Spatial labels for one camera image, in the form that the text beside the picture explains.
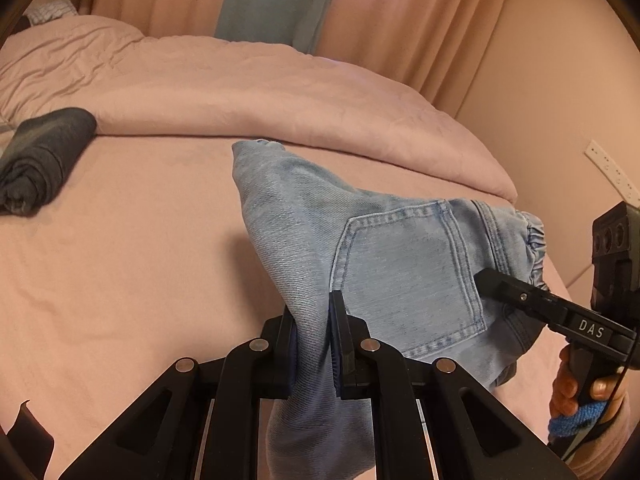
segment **pink bed sheet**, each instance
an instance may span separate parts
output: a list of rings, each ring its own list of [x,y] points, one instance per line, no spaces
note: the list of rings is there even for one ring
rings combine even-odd
[[[281,312],[242,223],[233,142],[98,138],[53,203],[35,218],[2,218],[0,424],[31,399],[56,439],[47,479],[174,360],[222,357]],[[290,149],[354,186],[506,204],[384,162]],[[545,279],[566,294],[549,260]],[[541,438],[561,346],[543,335],[498,393]]]

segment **human hand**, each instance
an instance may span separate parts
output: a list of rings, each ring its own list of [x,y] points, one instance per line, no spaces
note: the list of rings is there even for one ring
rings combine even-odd
[[[560,368],[558,369],[558,375],[553,384],[553,394],[551,396],[551,402],[549,403],[549,412],[551,418],[557,416],[572,416],[578,411],[578,402],[574,399],[578,393],[578,381],[575,380],[574,375],[569,370],[569,346],[565,346],[560,352]],[[620,375],[612,375],[593,381],[591,385],[591,398],[594,400],[607,400],[613,393],[613,388],[616,386]],[[616,392],[616,396],[611,401],[609,409],[603,415],[602,422],[611,420],[622,405],[622,400],[626,393],[626,378],[620,384]]]

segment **light blue jeans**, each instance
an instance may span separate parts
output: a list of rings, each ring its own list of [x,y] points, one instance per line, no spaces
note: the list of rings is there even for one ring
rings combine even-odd
[[[243,140],[233,152],[249,237],[298,326],[296,384],[268,430],[274,479],[351,479],[374,465],[370,403],[335,395],[329,291],[342,291],[372,337],[413,359],[450,357],[487,387],[540,334],[542,323],[481,300],[473,281],[493,267],[544,286],[534,216],[355,189],[277,142]]]

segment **folded dark towel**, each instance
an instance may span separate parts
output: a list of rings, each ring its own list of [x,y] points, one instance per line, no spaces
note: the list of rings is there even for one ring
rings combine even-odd
[[[0,213],[30,216],[51,202],[95,137],[96,125],[82,108],[22,122],[0,156]]]

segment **screw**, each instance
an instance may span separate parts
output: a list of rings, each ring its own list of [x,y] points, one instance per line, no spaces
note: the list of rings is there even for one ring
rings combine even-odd
[[[263,352],[269,348],[269,342],[266,339],[254,339],[249,343],[249,348],[254,352]]]
[[[187,372],[191,372],[191,370],[193,370],[193,367],[195,366],[195,363],[193,362],[193,359],[189,359],[184,358],[184,359],[180,359],[176,364],[175,364],[175,369],[178,370],[181,374],[185,374]]]
[[[367,338],[360,342],[360,348],[367,352],[375,352],[380,349],[380,341],[377,339]]]
[[[441,372],[450,374],[452,371],[456,369],[456,363],[451,359],[447,359],[445,357],[444,359],[438,359],[438,362],[436,363],[436,368]]]

